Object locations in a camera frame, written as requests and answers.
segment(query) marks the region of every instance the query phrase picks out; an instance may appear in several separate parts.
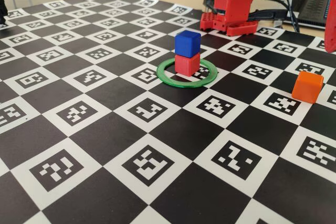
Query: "cable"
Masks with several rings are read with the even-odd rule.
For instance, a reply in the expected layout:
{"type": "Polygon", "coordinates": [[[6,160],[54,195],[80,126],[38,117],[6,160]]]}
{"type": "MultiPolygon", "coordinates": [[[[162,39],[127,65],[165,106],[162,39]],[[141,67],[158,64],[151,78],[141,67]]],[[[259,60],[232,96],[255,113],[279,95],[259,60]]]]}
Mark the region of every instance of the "cable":
{"type": "Polygon", "coordinates": [[[289,0],[287,0],[287,3],[288,3],[289,16],[290,16],[290,19],[291,19],[294,31],[297,32],[297,33],[299,33],[300,32],[300,27],[299,27],[299,24],[298,24],[298,20],[296,19],[296,16],[293,13],[293,10],[291,8],[289,0]]]}

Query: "green ring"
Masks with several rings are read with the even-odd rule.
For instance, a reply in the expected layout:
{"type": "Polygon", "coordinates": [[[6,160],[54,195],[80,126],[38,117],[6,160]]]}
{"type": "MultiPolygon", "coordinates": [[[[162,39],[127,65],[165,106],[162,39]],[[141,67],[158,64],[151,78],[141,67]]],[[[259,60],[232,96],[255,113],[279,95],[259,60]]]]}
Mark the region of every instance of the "green ring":
{"type": "Polygon", "coordinates": [[[210,61],[207,60],[200,60],[200,64],[204,65],[209,69],[209,75],[200,81],[192,81],[192,82],[183,82],[183,81],[175,81],[171,78],[167,77],[164,73],[164,70],[169,67],[170,65],[175,63],[175,59],[171,58],[168,60],[165,60],[162,62],[156,70],[156,74],[158,75],[158,78],[163,81],[164,83],[178,87],[178,88],[198,88],[204,85],[207,85],[208,83],[214,81],[217,77],[218,71],[215,65],[213,65],[210,61]]]}

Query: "blue cube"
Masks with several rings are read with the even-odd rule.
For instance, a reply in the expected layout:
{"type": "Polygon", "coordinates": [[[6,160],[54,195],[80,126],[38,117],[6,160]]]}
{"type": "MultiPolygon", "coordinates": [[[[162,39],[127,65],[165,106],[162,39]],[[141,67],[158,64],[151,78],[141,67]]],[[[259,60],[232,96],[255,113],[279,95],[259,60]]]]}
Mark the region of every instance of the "blue cube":
{"type": "Polygon", "coordinates": [[[201,48],[201,35],[193,31],[183,31],[175,36],[175,53],[191,58],[199,53],[201,48]]]}

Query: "laptop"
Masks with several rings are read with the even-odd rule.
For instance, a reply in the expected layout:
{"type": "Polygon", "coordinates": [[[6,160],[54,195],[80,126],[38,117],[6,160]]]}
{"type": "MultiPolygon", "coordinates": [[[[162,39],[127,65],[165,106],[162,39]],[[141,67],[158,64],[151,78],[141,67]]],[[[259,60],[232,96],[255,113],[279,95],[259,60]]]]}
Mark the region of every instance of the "laptop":
{"type": "Polygon", "coordinates": [[[300,25],[325,29],[331,0],[290,0],[300,25]]]}

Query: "red object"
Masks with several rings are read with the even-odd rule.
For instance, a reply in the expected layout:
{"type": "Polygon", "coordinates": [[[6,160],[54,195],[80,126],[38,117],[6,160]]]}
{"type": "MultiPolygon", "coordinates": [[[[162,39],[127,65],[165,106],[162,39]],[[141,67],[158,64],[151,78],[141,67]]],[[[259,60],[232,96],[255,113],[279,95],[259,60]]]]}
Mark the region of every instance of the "red object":
{"type": "Polygon", "coordinates": [[[292,97],[303,102],[316,103],[322,86],[323,76],[302,71],[296,79],[292,97]]]}
{"type": "Polygon", "coordinates": [[[324,47],[327,52],[336,50],[336,0],[331,0],[325,25],[324,47]]]}
{"type": "Polygon", "coordinates": [[[200,53],[195,54],[192,58],[175,55],[175,71],[185,76],[192,76],[200,68],[200,58],[200,53]]]}
{"type": "Polygon", "coordinates": [[[220,11],[218,14],[203,13],[201,30],[217,29],[226,31],[229,36],[255,33],[258,22],[247,21],[252,1],[215,0],[214,7],[220,11]]]}

